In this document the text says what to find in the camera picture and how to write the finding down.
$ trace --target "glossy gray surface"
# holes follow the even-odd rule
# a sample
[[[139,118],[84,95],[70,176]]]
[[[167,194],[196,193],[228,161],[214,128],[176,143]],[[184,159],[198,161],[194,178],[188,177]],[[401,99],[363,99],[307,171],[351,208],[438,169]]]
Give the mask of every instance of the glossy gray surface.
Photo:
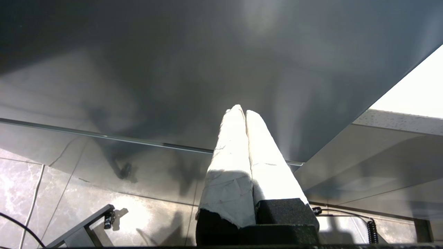
[[[442,136],[350,125],[295,176],[310,201],[435,218],[442,147]]]
[[[432,0],[2,5],[3,117],[212,149],[240,103],[293,161],[443,41]]]

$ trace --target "black cable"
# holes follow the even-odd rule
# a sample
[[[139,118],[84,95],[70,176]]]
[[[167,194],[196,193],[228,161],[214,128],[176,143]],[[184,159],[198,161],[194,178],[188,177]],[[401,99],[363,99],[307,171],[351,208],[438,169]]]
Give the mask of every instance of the black cable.
[[[46,248],[45,244],[43,244],[43,242],[39,239],[39,237],[37,237],[37,235],[29,228],[27,228],[25,225],[23,225],[22,223],[20,223],[19,221],[15,220],[14,218],[11,218],[3,213],[0,212],[0,216],[7,218],[8,220],[12,221],[13,223],[21,226],[23,229],[25,229],[30,235],[32,235],[34,237],[34,239],[43,247]]]
[[[353,215],[353,216],[357,216],[357,217],[361,217],[361,218],[370,219],[369,222],[366,222],[366,226],[368,227],[369,243],[370,244],[378,244],[377,226],[375,225],[375,220],[373,218],[368,217],[368,216],[364,216],[364,215],[354,214],[351,212],[341,211],[341,210],[337,210],[337,209],[321,209],[320,208],[319,210],[316,211],[316,213],[320,214],[322,211],[338,212],[338,213],[349,214],[349,215]]]
[[[372,221],[374,220],[374,219],[371,218],[371,217],[367,217],[367,216],[359,215],[359,214],[354,214],[354,213],[351,213],[351,212],[346,212],[346,211],[336,210],[336,209],[322,209],[322,211],[339,212],[339,213],[344,213],[344,214],[350,214],[350,215],[353,215],[353,216],[359,216],[359,217],[362,217],[362,218],[370,219],[370,220],[372,220]]]

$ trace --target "coiled black cable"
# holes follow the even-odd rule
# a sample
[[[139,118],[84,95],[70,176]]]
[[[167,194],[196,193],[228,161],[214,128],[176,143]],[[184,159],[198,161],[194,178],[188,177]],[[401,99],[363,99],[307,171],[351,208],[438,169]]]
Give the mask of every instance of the coiled black cable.
[[[370,244],[378,244],[377,226],[374,220],[370,220],[366,223],[368,226],[368,236]]]
[[[322,211],[331,211],[331,212],[350,214],[350,215],[353,215],[353,216],[370,219],[370,221],[366,222],[366,226],[368,227],[369,243],[370,244],[378,244],[377,226],[375,225],[375,221],[374,221],[373,218],[367,217],[367,216],[363,216],[363,215],[359,215],[359,214],[354,214],[354,213],[351,213],[351,212],[341,211],[341,210],[337,210],[337,209],[322,209],[320,207],[314,208],[313,211],[314,211],[314,214],[316,214],[316,215],[317,214],[321,214]]]

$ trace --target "metal frame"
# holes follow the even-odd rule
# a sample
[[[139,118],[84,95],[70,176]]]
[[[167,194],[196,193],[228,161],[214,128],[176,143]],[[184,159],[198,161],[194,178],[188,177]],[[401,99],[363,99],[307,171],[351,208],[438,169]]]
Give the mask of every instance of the metal frame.
[[[47,247],[56,248],[63,244],[66,244],[67,247],[102,247],[103,245],[100,243],[97,236],[91,232],[89,226],[110,212],[114,212],[114,206],[108,204],[80,224],[73,227],[71,230],[64,233],[62,236],[52,241]]]

